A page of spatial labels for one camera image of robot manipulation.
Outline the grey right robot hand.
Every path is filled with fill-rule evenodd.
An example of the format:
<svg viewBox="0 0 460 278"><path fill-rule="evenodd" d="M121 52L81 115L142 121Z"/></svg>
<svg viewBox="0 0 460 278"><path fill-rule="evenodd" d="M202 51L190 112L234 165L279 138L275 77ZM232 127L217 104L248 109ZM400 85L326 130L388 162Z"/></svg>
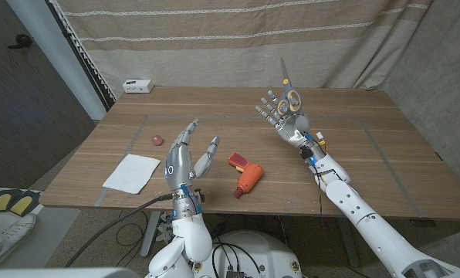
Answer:
<svg viewBox="0 0 460 278"><path fill-rule="evenodd" d="M302 103L298 93L292 93L292 99L286 94L278 98L271 90L268 91L270 102L261 99L267 111L260 106L256 110L276 130L278 135L293 147L301 147L307 142L306 134L310 130L309 118L302 112Z"/></svg>

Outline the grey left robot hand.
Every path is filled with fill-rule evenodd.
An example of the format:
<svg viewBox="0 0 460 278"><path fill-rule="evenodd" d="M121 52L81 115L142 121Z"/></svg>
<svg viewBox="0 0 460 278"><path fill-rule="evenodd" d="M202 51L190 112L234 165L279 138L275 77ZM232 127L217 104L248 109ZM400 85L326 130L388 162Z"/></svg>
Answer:
<svg viewBox="0 0 460 278"><path fill-rule="evenodd" d="M192 186L195 178L204 177L210 170L213 158L218 149L219 136L215 136L207 151L191 166L191 152L188 145L191 135L198 126L198 119L194 119L174 140L165 158L164 177L172 191L182 185Z"/></svg>

